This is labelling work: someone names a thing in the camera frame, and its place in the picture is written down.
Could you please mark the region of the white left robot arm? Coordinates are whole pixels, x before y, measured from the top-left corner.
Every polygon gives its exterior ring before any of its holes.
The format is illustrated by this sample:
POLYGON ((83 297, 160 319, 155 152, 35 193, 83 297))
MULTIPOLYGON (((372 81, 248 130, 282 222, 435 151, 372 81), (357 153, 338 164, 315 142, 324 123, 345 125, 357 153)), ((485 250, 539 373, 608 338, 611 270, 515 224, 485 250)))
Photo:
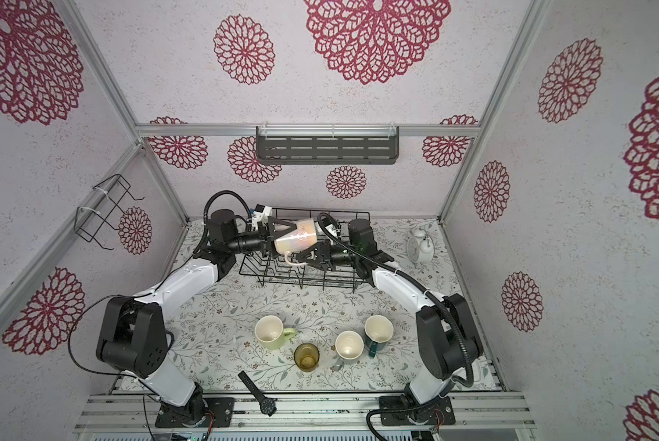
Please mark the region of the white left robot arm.
POLYGON ((175 426, 200 426, 207 415, 203 388, 168 355, 166 321, 193 296, 223 279, 237 255, 270 254, 276 240, 296 230, 294 222, 270 216, 252 219, 245 231, 239 231, 234 211, 213 212, 190 260, 154 287, 108 301, 96 358, 134 376, 158 395, 163 415, 175 426))

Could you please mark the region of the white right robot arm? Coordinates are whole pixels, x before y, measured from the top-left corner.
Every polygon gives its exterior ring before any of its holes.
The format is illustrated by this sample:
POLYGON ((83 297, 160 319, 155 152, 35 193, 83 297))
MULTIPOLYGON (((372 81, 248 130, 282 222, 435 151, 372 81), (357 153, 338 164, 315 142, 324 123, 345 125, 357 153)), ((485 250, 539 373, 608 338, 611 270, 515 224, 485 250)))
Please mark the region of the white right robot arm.
POLYGON ((445 296, 401 269, 391 255, 379 249, 369 220, 351 220, 347 240, 341 236, 340 224, 327 212, 319 213, 311 224, 319 238, 296 252, 294 262, 327 271, 349 266, 415 319, 421 371, 400 399, 388 397, 367 413, 371 431, 375 431, 373 419, 377 416, 384 426, 396 426, 400 420, 420 424, 429 418, 428 412, 443 409, 457 385, 470 389, 476 384, 474 364, 483 356, 484 345, 463 296, 445 296))

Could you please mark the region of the pink tall mug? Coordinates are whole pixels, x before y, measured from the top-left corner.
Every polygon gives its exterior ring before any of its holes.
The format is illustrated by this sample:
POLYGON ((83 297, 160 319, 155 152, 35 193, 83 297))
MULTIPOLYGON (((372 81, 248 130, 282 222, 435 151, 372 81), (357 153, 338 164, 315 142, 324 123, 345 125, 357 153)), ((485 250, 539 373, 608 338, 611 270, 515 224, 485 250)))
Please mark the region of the pink tall mug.
POLYGON ((291 260, 291 255, 307 250, 318 242, 316 222, 312 219, 289 220, 289 222, 296 224, 296 230, 280 239, 273 239, 273 245, 279 253, 285 253, 286 264, 299 266, 291 260))

